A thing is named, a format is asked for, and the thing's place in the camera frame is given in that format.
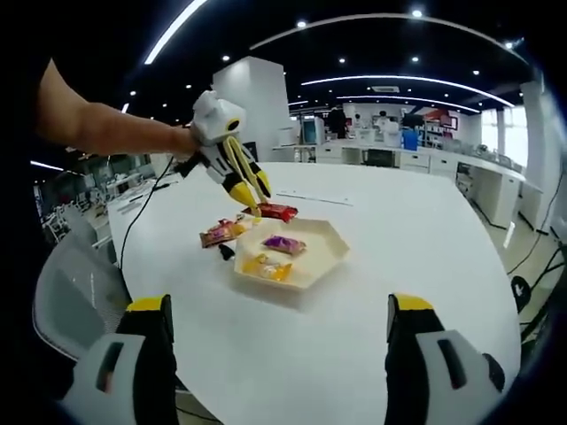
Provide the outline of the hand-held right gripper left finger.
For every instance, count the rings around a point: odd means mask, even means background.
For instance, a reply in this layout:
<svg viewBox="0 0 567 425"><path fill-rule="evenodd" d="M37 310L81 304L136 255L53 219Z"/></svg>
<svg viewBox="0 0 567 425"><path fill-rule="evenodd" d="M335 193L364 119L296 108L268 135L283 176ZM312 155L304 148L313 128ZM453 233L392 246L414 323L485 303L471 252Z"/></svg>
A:
<svg viewBox="0 0 567 425"><path fill-rule="evenodd" d="M177 424L174 342L168 294L132 302L76 363L59 409L70 424Z"/></svg>

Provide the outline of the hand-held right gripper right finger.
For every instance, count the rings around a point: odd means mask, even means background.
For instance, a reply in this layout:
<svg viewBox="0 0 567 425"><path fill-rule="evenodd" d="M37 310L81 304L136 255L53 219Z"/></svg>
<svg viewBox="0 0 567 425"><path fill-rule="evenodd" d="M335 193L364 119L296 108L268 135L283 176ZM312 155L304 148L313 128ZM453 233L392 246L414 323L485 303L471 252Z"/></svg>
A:
<svg viewBox="0 0 567 425"><path fill-rule="evenodd" d="M501 398L497 360L420 297L389 295L386 342L386 424L479 424Z"/></svg>

